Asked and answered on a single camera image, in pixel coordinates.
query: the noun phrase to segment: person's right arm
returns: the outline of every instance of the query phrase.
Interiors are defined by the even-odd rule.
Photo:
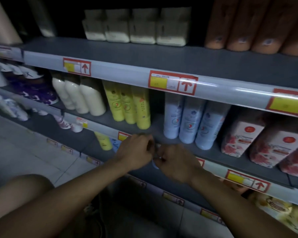
[[[219,213],[235,238],[296,238],[298,235],[204,170],[182,145],[162,145],[156,165],[169,178],[187,183]]]

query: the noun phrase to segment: red arrow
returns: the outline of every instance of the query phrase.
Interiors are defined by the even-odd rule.
[[[188,89],[188,85],[189,85],[189,86],[192,86],[192,83],[190,83],[190,82],[182,82],[181,84],[182,84],[182,85],[183,85],[183,84],[185,85],[185,87],[184,87],[184,91],[187,91],[187,89]]]
[[[258,182],[258,183],[256,183],[255,185],[257,185],[257,189],[260,189],[261,187],[265,187],[264,185],[263,185],[263,183],[261,183],[261,182]]]
[[[86,69],[88,69],[87,65],[84,64],[84,65],[82,66],[82,68],[84,69],[84,73],[86,73]]]

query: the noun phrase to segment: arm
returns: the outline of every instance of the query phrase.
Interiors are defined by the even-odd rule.
[[[171,179],[187,183],[219,213],[235,238],[295,238],[298,235],[252,205],[216,176],[205,171],[181,145],[162,145],[156,165]]]
[[[0,219],[0,238],[57,236],[108,184],[141,168],[153,156],[152,136],[133,135],[122,142],[116,156],[12,211]]]

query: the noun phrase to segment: yellow bottle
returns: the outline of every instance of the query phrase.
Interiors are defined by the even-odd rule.
[[[111,145],[111,142],[109,140],[109,137],[104,135],[104,134],[101,134],[99,132],[94,132],[95,133],[95,136],[100,144],[100,147],[103,149],[103,150],[111,150],[112,149],[112,145]]]
[[[119,84],[120,100],[123,106],[125,120],[128,124],[134,124],[137,121],[135,103],[133,102],[131,86],[128,84]]]
[[[118,122],[123,121],[125,117],[120,102],[120,90],[117,83],[103,80],[103,85],[114,120]]]
[[[151,125],[148,89],[132,86],[131,91],[136,106],[137,126],[140,129],[148,129]]]

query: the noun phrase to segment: forearm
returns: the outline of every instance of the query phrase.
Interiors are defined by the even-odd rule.
[[[0,219],[0,238],[53,237],[127,170],[116,159],[65,183]]]
[[[296,234],[250,204],[218,178],[202,168],[193,172],[190,184],[219,213],[235,238],[294,238]]]

